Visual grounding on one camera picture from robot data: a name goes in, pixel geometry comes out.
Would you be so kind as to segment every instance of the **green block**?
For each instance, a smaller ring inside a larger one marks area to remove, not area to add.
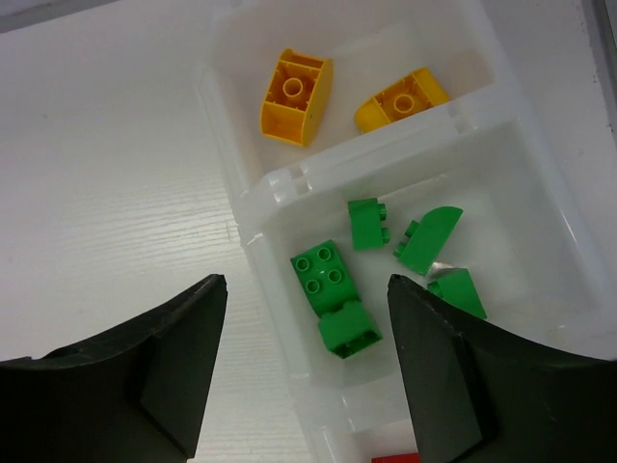
[[[382,228],[388,212],[377,198],[347,203],[354,249],[381,248],[389,243],[389,230]]]
[[[483,320],[487,319],[482,301],[480,301],[480,296],[475,290],[467,268],[454,270],[429,283],[428,290],[457,309]]]
[[[340,311],[324,314],[319,320],[319,333],[326,348],[341,359],[382,339],[375,319],[360,301],[347,301]]]
[[[410,270],[426,275],[461,215],[463,209],[446,205],[431,210],[419,223],[412,221],[405,231],[409,240],[401,241],[394,255]]]
[[[360,299],[338,248],[332,240],[291,259],[305,295],[317,316],[339,310],[345,301]]]

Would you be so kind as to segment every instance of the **lego brick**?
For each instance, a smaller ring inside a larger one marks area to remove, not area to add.
[[[467,268],[453,270],[428,284],[428,290],[448,304],[483,320],[486,311]]]
[[[319,333],[326,348],[341,359],[382,339],[375,319],[358,300],[345,302],[337,312],[325,313],[319,320]]]
[[[386,205],[376,198],[357,200],[347,203],[351,236],[356,251],[369,248],[381,248],[389,243],[389,230],[382,228],[386,219]]]
[[[405,232],[409,240],[401,241],[394,255],[410,270],[426,275],[461,215],[463,209],[446,205],[431,210],[419,223],[412,221]]]
[[[448,101],[431,70],[420,68],[367,101],[356,111],[354,121],[366,133]]]
[[[360,299],[332,240],[292,258],[291,264],[317,316],[339,310],[345,301]]]
[[[402,455],[380,456],[373,458],[371,463],[420,463],[420,455],[417,453],[405,453]]]
[[[326,111],[333,77],[332,60],[284,50],[261,105],[261,133],[302,147],[310,145]]]

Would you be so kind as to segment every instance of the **red block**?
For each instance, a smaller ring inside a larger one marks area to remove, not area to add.
[[[417,453],[405,453],[404,455],[380,456],[373,458],[372,463],[420,463],[420,455]]]

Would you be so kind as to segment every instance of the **white container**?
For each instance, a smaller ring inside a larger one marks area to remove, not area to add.
[[[425,283],[392,251],[409,222],[433,207],[464,210],[435,268],[469,268],[492,323],[607,355],[590,340],[614,323],[604,311],[614,290],[477,0],[252,3],[218,19],[199,93],[319,461],[370,461],[416,448],[387,283],[392,273]],[[335,62],[329,106],[308,149],[259,131],[260,104],[287,47]],[[360,136],[356,109],[424,66],[452,101]],[[354,252],[346,202],[370,197],[388,207],[392,242]],[[335,240],[384,334],[344,361],[323,346],[289,263],[326,239]]]

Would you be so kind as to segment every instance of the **green curved block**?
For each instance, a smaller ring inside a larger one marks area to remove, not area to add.
[[[360,299],[331,239],[292,258],[291,264],[317,316],[339,310],[345,301]]]
[[[382,228],[382,222],[388,215],[385,204],[379,203],[377,198],[350,201],[347,211],[356,251],[381,248],[389,243],[389,230]]]
[[[483,320],[487,319],[486,311],[467,268],[454,270],[429,283],[427,288],[451,306]]]
[[[426,275],[461,215],[463,209],[445,205],[426,213],[420,222],[413,220],[405,231],[409,239],[396,246],[394,255],[410,270]]]
[[[341,359],[382,339],[375,319],[360,301],[347,301],[340,311],[324,314],[319,333],[326,348]]]

